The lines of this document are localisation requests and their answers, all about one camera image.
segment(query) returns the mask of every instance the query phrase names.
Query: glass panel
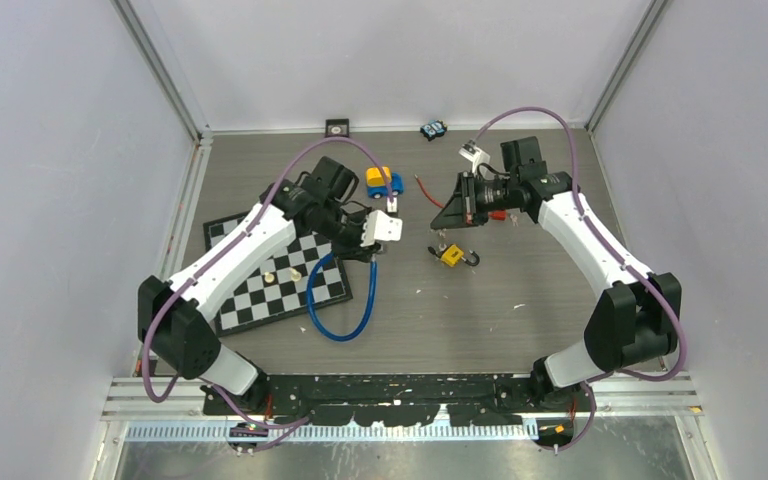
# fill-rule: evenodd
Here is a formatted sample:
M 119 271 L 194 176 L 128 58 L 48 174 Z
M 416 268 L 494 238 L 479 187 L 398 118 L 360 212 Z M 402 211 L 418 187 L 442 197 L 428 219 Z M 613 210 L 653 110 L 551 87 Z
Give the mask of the glass panel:
M 125 444 L 116 478 L 170 477 L 693 478 L 672 417 L 597 418 L 587 438 L 558 457 L 521 441 L 287 443 L 239 457 L 224 443 Z

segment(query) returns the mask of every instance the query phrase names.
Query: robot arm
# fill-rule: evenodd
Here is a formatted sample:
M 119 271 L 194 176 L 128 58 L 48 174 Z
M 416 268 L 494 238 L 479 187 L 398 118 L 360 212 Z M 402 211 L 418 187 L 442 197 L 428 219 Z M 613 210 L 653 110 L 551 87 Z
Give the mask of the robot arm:
M 455 192 L 431 222 L 432 229 L 484 225 L 494 210 L 518 208 L 564 247 L 584 273 L 597 298 L 584 338 L 534 363 L 529 379 L 532 399 L 581 381 L 675 351 L 677 335 L 666 313 L 639 282 L 593 236 L 584 216 L 614 247 L 623 264 L 648 275 L 678 312 L 681 286 L 672 274 L 655 275 L 634 258 L 593 214 L 583 195 L 572 191 L 564 172 L 549 174 L 535 137 L 502 144 L 505 173 L 485 179 L 481 163 L 489 155 L 473 144 L 461 155 L 472 163 Z M 579 195 L 584 216 L 574 202 Z
M 154 336 L 152 350 L 186 379 L 203 378 L 233 394 L 246 393 L 263 376 L 262 371 L 222 345 L 208 322 L 240 283 L 299 235 L 320 233 L 331 240 L 331 250 L 338 258 L 364 262 L 371 261 L 381 250 L 381 241 L 399 240 L 400 219 L 368 207 L 346 212 L 345 206 L 357 184 L 358 178 L 351 170 L 328 157 L 322 157 L 312 173 L 303 173 L 295 183 L 284 180 L 272 204 L 251 230 L 250 238 L 220 258 L 173 304 Z M 262 203 L 255 204 L 243 222 L 218 245 L 168 282 L 152 276 L 140 285 L 140 341 L 145 340 L 154 316 L 172 293 L 195 278 L 195 272 L 214 260 L 226 246 L 245 235 L 263 208 Z

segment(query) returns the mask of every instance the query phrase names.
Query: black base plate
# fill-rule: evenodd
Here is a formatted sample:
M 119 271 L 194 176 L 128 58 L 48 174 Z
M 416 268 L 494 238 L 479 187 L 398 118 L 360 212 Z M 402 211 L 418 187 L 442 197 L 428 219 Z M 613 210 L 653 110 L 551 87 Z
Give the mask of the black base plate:
M 572 396 L 579 409 L 589 404 L 580 391 L 554 394 L 540 407 L 528 402 L 526 378 L 512 374 L 269 375 L 276 423 L 307 416 L 312 425 L 387 427 L 427 425 L 446 405 L 452 426 L 521 424 L 519 413 L 568 412 Z M 205 415 L 233 415 L 219 395 L 205 397 Z M 238 403 L 243 410 L 249 406 Z M 253 413 L 264 413 L 258 405 Z

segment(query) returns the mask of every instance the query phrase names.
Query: gray floor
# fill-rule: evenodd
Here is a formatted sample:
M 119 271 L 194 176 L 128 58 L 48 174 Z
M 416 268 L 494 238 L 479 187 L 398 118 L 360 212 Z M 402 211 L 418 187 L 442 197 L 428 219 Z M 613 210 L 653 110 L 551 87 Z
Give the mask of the gray floor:
M 529 371 L 537 358 L 581 338 L 595 299 L 583 275 L 557 242 L 524 214 L 518 224 L 491 220 L 482 228 L 450 231 L 447 239 L 481 256 L 475 268 L 449 268 L 426 250 L 439 239 L 428 224 L 437 212 L 420 192 L 417 174 L 441 202 L 458 171 L 467 167 L 457 151 L 472 132 L 449 132 L 427 142 L 417 133 L 360 133 L 385 165 L 402 175 L 402 240 L 379 258 L 375 311 L 366 331 L 347 344 L 322 337 L 304 316 L 281 320 L 222 341 L 275 373 L 391 373 Z M 498 144 L 536 135 L 550 171 L 569 171 L 566 138 L 559 130 L 491 131 L 481 146 L 501 165 Z M 218 136 L 207 166 L 185 255 L 187 264 L 204 253 L 204 222 L 246 210 L 288 161 L 319 135 Z M 602 172 L 589 137 L 576 132 L 581 186 L 609 230 L 618 232 Z M 348 145 L 313 152 L 293 172 L 310 170 L 321 155 L 363 178 L 369 162 Z M 383 208 L 360 191 L 355 198 Z M 333 331 L 354 328 L 364 308 L 368 267 L 347 262 L 355 299 L 323 308 Z

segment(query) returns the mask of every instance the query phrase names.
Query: toy car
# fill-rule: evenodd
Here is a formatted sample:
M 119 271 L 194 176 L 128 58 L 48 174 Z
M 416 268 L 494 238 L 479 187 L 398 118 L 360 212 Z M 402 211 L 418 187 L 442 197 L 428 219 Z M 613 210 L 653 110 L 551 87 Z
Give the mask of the toy car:
M 405 184 L 402 182 L 402 176 L 398 173 L 390 172 L 390 167 L 384 167 L 384 173 L 390 179 L 390 187 L 393 189 L 393 196 L 405 193 Z M 384 184 L 384 177 L 378 168 L 372 167 L 366 170 L 366 194 L 370 198 L 381 198 L 387 195 L 387 186 Z
M 437 137 L 442 137 L 448 130 L 449 126 L 441 120 L 434 120 L 433 122 L 429 122 L 419 127 L 419 132 L 422 133 L 429 142 Z

